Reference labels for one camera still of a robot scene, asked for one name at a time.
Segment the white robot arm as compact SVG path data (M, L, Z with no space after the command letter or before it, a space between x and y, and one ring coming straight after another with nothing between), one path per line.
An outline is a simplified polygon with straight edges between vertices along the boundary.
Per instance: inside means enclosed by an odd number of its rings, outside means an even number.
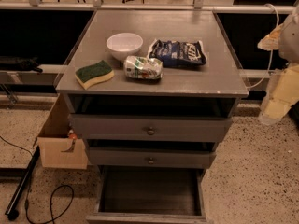
M293 105L299 102L299 7L260 40L259 49L277 50L287 67L270 77L263 98L259 121L272 125L281 121Z

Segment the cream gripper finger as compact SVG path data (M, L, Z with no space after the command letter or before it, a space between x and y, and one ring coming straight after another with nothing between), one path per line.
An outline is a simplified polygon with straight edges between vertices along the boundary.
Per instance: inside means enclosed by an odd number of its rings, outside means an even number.
M278 41L281 33L282 25L280 24L273 29L268 35L261 39L257 45L259 49L266 51L278 50Z
M280 122L299 101L299 64L276 70L269 79L258 120L263 125Z

